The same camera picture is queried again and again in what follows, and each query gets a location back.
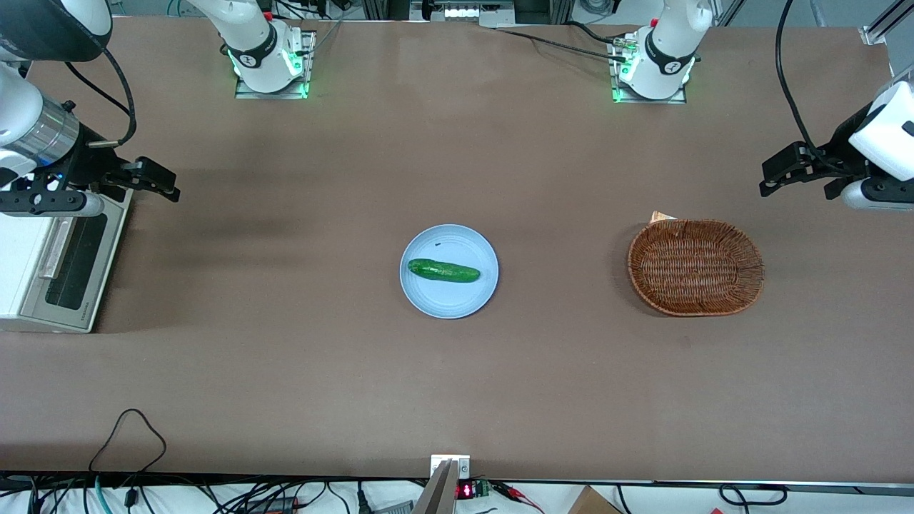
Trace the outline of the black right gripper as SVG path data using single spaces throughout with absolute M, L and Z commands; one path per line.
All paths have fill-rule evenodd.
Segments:
M 102 137 L 91 128 L 79 127 L 72 149 L 54 163 L 36 167 L 34 181 L 48 187 L 105 192 L 105 196 L 118 202 L 126 201 L 129 190 L 146 191 L 163 196 L 167 201 L 179 202 L 181 190 L 174 188 L 176 175 L 172 171 L 141 156 L 133 162 L 132 176 L 123 167 L 128 161 L 118 157 L 113 148 L 88 146 L 101 140 Z

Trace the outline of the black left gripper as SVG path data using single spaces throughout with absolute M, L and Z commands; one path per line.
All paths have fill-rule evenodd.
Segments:
M 764 160 L 763 180 L 758 190 L 767 198 L 780 188 L 797 183 L 808 183 L 821 178 L 833 178 L 823 187 L 825 197 L 832 201 L 841 195 L 846 186 L 869 177 L 868 159 L 850 143 L 850 136 L 858 130 L 868 115 L 870 106 L 859 108 L 833 131 L 828 143 L 819 147 L 822 169 L 809 169 L 812 157 L 803 142 L 793 142 L 783 150 Z

